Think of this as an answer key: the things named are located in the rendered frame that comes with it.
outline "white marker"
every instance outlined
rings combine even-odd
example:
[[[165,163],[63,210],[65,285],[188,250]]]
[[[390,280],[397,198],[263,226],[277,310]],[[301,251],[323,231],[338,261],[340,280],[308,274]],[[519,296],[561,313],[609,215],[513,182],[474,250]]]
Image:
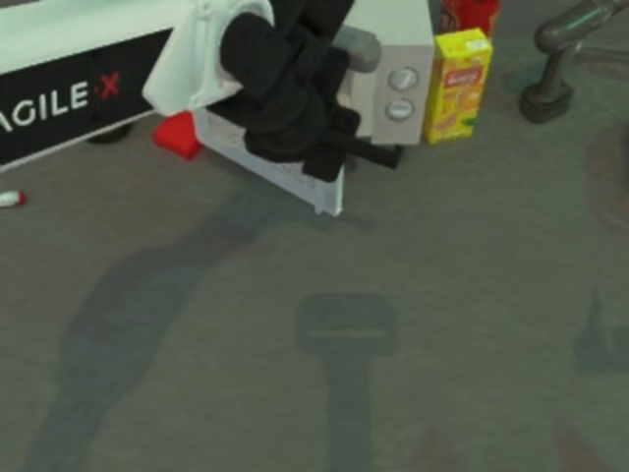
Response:
[[[11,191],[0,193],[0,208],[19,207],[27,202],[24,192]]]

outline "gray surface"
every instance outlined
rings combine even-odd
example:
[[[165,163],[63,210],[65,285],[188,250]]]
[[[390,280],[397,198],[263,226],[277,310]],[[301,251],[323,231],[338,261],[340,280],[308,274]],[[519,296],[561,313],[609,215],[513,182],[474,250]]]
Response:
[[[339,220],[154,120],[0,176],[0,470],[627,470],[629,73],[525,123],[560,8],[507,1],[477,135],[360,164]]]

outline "red logo on carton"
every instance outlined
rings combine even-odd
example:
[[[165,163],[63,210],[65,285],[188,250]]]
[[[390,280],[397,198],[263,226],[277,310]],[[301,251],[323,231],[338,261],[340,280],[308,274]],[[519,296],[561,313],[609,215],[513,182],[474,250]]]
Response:
[[[452,87],[472,86],[480,82],[482,76],[483,67],[471,67],[470,69],[452,71],[445,76],[445,86],[447,89]]]

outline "stand base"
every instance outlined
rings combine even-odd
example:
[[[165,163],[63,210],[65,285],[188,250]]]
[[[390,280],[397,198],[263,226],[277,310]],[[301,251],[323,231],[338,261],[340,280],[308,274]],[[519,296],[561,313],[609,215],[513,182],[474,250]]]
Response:
[[[520,113],[532,123],[541,125],[565,115],[572,105],[574,89],[563,84],[552,101],[541,99],[540,84],[527,87],[520,98]]]
[[[119,141],[127,138],[129,133],[131,133],[133,124],[123,125],[119,128],[115,128],[111,131],[107,131],[102,135],[94,136],[87,140],[91,145],[113,145],[114,143],[118,143]]]

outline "red object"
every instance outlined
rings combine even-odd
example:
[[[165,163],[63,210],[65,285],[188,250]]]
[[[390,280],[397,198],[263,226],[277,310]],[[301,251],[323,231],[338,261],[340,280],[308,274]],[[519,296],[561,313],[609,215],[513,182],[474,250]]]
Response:
[[[193,115],[184,111],[166,118],[152,134],[153,142],[161,148],[192,160],[201,150],[197,140]]]
[[[480,28],[491,37],[500,0],[443,0],[441,5],[442,32]]]

